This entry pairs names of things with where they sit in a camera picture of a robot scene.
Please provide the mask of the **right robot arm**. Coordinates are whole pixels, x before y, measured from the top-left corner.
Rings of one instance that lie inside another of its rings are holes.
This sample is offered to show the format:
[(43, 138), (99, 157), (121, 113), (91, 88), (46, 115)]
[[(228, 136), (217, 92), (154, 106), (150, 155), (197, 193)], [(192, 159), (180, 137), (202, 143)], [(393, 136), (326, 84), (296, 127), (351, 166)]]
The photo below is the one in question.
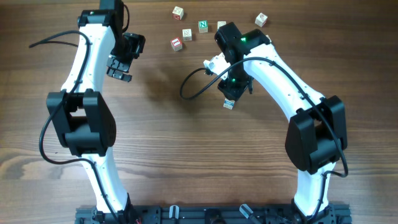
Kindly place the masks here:
[(270, 94), (289, 122), (285, 150), (298, 170), (296, 212), (304, 223), (323, 218), (330, 176), (348, 175), (343, 102), (337, 96), (325, 98), (301, 80), (259, 29), (242, 34), (230, 22), (217, 30), (215, 41), (221, 55), (205, 66), (220, 79), (225, 107), (232, 108), (245, 91), (252, 91), (253, 81)]

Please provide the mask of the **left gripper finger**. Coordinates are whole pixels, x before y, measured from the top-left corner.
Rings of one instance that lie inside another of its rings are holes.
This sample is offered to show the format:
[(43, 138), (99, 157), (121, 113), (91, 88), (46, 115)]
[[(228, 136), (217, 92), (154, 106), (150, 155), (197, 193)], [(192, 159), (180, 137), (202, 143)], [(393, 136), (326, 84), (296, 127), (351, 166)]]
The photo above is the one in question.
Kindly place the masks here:
[(109, 55), (107, 66), (113, 70), (128, 73), (131, 63), (132, 57), (117, 58), (114, 55)]
[(124, 82), (130, 82), (131, 78), (132, 78), (131, 75), (125, 74), (125, 73), (120, 72), (119, 70), (115, 70), (113, 68), (108, 68), (106, 74), (109, 77), (112, 77), (112, 78), (115, 78), (115, 79), (118, 79), (118, 80), (121, 80)]

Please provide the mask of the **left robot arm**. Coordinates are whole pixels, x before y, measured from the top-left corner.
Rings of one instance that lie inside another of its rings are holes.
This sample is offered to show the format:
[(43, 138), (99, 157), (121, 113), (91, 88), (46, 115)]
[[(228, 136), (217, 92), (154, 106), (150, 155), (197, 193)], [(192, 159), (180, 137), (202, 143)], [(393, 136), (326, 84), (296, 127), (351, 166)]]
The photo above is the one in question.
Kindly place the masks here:
[(127, 32), (129, 10), (121, 0), (101, 1), (78, 17), (79, 43), (70, 74), (59, 92), (47, 96), (47, 118), (39, 137), (53, 124), (60, 144), (79, 162), (91, 182), (96, 206), (79, 208), (76, 223), (141, 223), (123, 187), (113, 156), (116, 122), (103, 96), (105, 76), (129, 82), (129, 68), (142, 53), (145, 37)]

